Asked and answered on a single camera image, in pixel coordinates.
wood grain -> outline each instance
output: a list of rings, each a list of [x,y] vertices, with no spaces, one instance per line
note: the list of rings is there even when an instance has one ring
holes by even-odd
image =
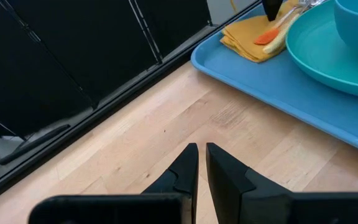
[[[26,223],[53,195],[138,194],[189,142],[200,151],[198,223],[217,223],[207,142],[291,190],[358,191],[358,149],[187,63],[4,192],[0,223]]]

